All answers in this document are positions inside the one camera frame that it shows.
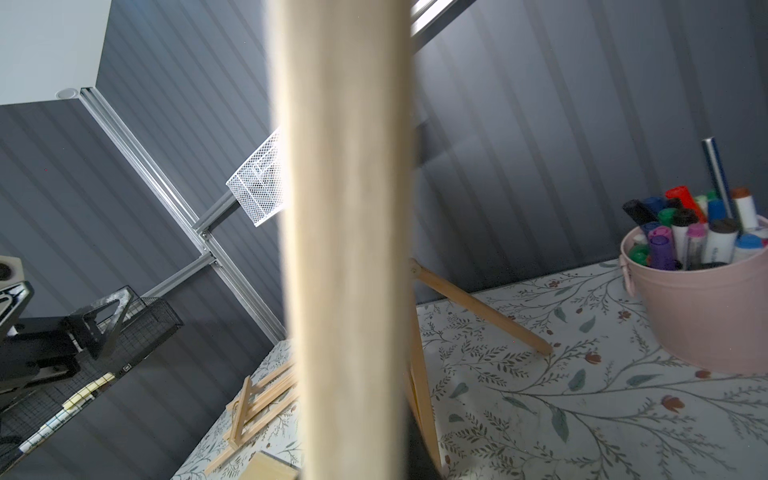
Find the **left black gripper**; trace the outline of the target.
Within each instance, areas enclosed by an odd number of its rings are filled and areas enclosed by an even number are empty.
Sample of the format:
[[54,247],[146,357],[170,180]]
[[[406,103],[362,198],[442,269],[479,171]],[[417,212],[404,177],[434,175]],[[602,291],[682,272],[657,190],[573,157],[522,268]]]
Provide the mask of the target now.
[[[34,295],[18,257],[1,257],[1,340],[17,334],[16,325]],[[144,301],[125,286],[65,317],[65,325],[81,350],[94,360],[110,356],[126,322]]]

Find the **wooden easel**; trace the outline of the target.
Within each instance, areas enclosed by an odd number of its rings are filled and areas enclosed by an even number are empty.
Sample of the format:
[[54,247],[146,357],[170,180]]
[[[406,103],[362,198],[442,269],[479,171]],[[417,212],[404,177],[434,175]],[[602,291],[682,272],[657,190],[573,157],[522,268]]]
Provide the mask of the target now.
[[206,475],[228,462],[297,401],[298,374],[294,365],[295,361],[289,359],[256,383],[250,376],[244,379],[241,391],[225,410],[230,414],[230,427],[222,434],[225,448],[209,462]]
[[450,413],[448,401],[469,405],[469,384],[509,386],[514,376],[523,377],[533,353],[543,357],[553,347],[543,338],[517,324],[494,308],[443,279],[416,260],[409,261],[411,275],[447,302],[413,308],[411,347],[407,368],[406,394],[426,450],[439,472],[446,470],[442,440],[448,452],[461,459],[464,449],[457,445],[448,423],[460,427],[487,428],[480,414]]

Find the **plywood board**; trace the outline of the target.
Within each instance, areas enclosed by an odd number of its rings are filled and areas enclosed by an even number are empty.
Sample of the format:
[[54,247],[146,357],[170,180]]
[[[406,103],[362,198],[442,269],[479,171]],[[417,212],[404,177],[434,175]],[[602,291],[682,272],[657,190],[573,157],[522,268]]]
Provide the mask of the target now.
[[406,468],[412,145],[406,1],[272,1],[282,271],[306,479]]
[[300,470],[265,451],[252,455],[239,480],[297,480]]

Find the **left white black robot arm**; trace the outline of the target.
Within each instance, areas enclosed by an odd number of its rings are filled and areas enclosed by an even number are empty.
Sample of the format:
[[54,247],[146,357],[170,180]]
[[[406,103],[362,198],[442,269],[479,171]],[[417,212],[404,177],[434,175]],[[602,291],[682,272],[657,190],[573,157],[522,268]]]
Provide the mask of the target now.
[[61,383],[90,364],[117,360],[120,337],[147,302],[122,287],[68,314],[29,317],[35,295],[19,257],[1,257],[1,408],[22,394]]

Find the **yellow sticky notes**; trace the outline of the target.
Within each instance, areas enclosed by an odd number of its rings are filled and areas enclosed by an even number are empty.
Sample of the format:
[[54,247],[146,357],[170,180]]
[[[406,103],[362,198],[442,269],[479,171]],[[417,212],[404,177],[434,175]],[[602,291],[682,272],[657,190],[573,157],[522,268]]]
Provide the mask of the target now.
[[22,454],[35,449],[45,439],[53,435],[67,421],[79,413],[90,401],[94,400],[110,383],[116,379],[112,372],[90,382],[75,392],[34,434],[31,434],[18,447]]

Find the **pink marker bucket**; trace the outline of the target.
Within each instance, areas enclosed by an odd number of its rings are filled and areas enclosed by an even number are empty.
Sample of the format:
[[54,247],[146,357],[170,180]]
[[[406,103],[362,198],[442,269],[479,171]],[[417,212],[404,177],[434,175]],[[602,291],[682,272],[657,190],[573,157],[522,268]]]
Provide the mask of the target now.
[[746,187],[731,188],[714,138],[702,141],[717,193],[706,211],[677,187],[682,206],[668,224],[638,201],[636,226],[620,242],[626,291],[639,295],[658,343],[720,373],[767,371],[767,218]]

